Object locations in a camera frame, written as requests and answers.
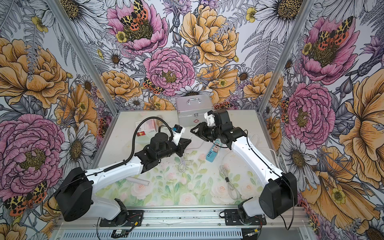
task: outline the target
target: floral tablecloth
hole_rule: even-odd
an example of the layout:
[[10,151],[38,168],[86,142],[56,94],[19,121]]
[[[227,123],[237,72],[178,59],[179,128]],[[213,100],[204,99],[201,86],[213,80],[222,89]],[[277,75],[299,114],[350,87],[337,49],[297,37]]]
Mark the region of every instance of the floral tablecloth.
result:
[[[248,127],[249,136],[256,133],[260,135],[262,130],[256,127],[257,124],[255,126],[255,119],[252,121],[254,127]],[[136,144],[137,149],[142,147],[144,144]],[[108,199],[118,198],[126,206],[239,204],[248,198],[258,197],[263,188],[246,163],[228,149],[220,149],[214,161],[209,162],[205,155],[211,147],[212,143],[194,136],[184,154],[184,159],[190,161],[187,162],[184,172],[178,170],[180,158],[174,154],[162,159],[161,163],[150,171],[135,176],[148,180],[149,186],[123,179],[101,189],[97,195]],[[227,169],[230,182],[241,194],[239,199],[234,200],[229,196],[228,185],[220,175],[219,165]]]

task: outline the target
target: table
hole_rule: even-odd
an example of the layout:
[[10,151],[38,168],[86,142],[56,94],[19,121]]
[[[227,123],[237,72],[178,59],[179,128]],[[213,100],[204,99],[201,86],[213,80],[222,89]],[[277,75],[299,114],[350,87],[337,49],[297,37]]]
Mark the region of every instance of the table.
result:
[[[233,125],[248,130],[248,136],[257,147],[268,148],[257,114],[253,110],[228,110]],[[177,111],[127,111],[121,112],[112,131],[105,150],[101,156],[99,167],[107,166],[123,159],[131,153],[132,135],[135,122],[149,116],[161,116],[169,126],[178,124]],[[189,138],[192,127],[187,127],[184,138]],[[148,180],[148,186],[132,183],[126,179],[115,182],[96,194],[108,199],[118,198],[130,206],[180,206],[180,205],[237,205],[242,201],[258,197],[263,188],[259,179],[249,171],[245,162],[228,149],[220,149],[213,162],[206,161],[205,155],[212,143],[204,142],[192,136],[184,159],[186,166],[180,165],[180,158],[174,154],[161,160],[161,163],[141,175],[134,177]],[[145,144],[136,143],[135,152]],[[267,158],[272,160],[269,150],[261,149]],[[228,185],[219,172],[223,165],[228,172],[230,182],[239,192],[234,200],[229,196]]]

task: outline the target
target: blue component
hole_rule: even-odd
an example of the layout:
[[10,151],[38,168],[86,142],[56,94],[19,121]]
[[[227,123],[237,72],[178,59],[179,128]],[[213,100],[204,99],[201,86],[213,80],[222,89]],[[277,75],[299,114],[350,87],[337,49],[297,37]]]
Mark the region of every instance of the blue component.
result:
[[[215,144],[221,146],[220,139],[216,139]],[[213,144],[212,148],[210,149],[210,151],[208,152],[208,154],[205,157],[205,159],[209,162],[213,162],[214,159],[216,158],[219,147],[216,146],[215,144]]]

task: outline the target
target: white cylinder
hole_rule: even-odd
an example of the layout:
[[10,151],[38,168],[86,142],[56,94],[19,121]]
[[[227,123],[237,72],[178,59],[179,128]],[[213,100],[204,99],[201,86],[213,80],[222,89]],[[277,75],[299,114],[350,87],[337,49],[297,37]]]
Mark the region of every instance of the white cylinder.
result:
[[148,186],[149,185],[149,181],[138,179],[138,178],[135,178],[135,177],[127,177],[127,181],[134,182],[134,183],[137,183],[137,184],[141,184],[141,185],[144,185],[144,186]]

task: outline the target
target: aluminum first aid box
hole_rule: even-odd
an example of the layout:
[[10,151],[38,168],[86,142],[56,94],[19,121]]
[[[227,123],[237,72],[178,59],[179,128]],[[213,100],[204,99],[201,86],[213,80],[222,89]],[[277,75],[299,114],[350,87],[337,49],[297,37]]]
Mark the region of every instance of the aluminum first aid box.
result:
[[204,113],[213,110],[211,98],[208,95],[195,95],[176,98],[179,125],[183,127],[196,126],[206,122]]

